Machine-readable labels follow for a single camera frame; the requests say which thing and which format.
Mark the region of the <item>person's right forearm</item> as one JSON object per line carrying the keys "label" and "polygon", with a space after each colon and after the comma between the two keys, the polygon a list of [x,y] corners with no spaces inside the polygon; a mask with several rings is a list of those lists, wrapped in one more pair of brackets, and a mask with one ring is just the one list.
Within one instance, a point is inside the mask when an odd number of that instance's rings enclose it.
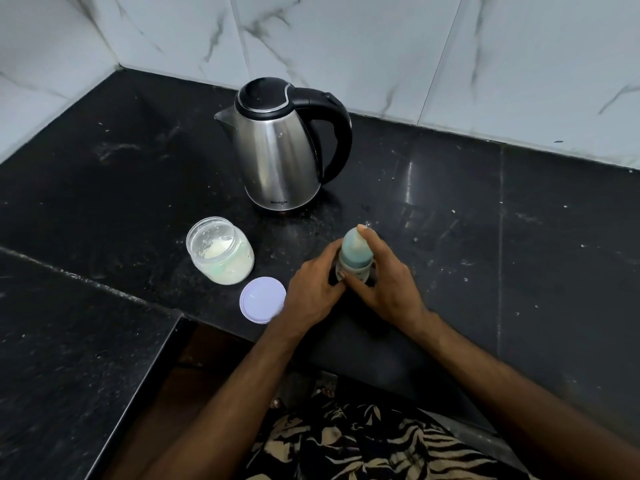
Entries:
{"label": "person's right forearm", "polygon": [[540,480],[640,480],[640,449],[426,310],[412,338],[456,380]]}

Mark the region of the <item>black beige patterned garment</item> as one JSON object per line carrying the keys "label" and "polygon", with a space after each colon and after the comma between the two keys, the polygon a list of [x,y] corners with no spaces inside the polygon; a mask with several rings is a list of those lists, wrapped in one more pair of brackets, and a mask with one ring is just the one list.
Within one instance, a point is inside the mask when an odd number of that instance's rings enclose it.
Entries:
{"label": "black beige patterned garment", "polygon": [[415,406],[322,392],[270,409],[236,480],[538,480],[463,443]]}

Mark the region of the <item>stainless steel electric kettle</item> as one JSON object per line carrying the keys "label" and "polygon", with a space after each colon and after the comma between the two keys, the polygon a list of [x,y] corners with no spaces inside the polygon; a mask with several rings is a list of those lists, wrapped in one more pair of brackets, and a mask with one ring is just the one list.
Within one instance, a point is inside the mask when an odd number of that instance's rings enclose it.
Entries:
{"label": "stainless steel electric kettle", "polygon": [[274,212],[306,207],[345,167],[353,144],[346,107],[331,93],[276,77],[251,80],[217,112],[245,191]]}

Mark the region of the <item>person's right hand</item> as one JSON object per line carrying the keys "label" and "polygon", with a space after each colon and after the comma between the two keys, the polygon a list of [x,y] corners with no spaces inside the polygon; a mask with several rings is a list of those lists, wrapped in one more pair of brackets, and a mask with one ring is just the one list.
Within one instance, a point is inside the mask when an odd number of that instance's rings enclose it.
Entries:
{"label": "person's right hand", "polygon": [[412,274],[376,231],[364,225],[357,228],[374,255],[378,277],[376,285],[383,302],[382,310],[374,311],[411,336],[429,314]]}

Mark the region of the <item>person's left forearm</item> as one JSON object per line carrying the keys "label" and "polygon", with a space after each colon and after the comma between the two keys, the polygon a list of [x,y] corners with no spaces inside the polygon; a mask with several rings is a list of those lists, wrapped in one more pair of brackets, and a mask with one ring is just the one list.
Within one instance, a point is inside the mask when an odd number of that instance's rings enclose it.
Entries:
{"label": "person's left forearm", "polygon": [[253,445],[311,315],[283,311],[219,391],[140,480],[230,480]]}

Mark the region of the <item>person's left hand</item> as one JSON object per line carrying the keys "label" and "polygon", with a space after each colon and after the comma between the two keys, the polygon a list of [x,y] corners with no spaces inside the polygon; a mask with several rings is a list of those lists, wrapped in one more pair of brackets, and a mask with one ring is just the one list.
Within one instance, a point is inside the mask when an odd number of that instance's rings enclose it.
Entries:
{"label": "person's left hand", "polygon": [[296,335],[306,334],[331,311],[323,309],[323,284],[330,284],[333,260],[341,245],[342,239],[329,243],[319,256],[304,262],[291,279],[278,318]]}

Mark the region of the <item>white round jar lid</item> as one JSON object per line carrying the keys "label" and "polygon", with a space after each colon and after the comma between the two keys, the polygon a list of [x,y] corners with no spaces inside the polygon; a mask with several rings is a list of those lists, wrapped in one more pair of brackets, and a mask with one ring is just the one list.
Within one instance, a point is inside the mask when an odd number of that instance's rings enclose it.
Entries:
{"label": "white round jar lid", "polygon": [[285,297],[285,287],[279,280],[261,276],[244,287],[239,298],[239,307],[247,320],[256,324],[267,324],[280,313]]}

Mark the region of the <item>baby bottle with teal cap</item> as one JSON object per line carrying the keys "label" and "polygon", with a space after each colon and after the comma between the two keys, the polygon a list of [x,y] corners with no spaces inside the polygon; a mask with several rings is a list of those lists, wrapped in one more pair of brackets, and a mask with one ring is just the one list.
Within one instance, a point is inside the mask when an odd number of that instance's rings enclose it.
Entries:
{"label": "baby bottle with teal cap", "polygon": [[368,243],[358,231],[357,227],[350,229],[342,240],[338,261],[335,265],[335,276],[340,282],[342,273],[348,272],[361,282],[368,281],[374,255]]}

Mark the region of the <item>clear jar of white powder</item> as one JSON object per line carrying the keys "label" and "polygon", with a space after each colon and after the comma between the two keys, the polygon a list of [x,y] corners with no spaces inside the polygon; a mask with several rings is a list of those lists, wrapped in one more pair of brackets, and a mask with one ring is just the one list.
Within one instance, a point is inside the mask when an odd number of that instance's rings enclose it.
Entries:
{"label": "clear jar of white powder", "polygon": [[187,234],[186,248],[196,268],[220,285],[240,283],[253,270],[255,258],[249,240],[222,217],[197,222]]}

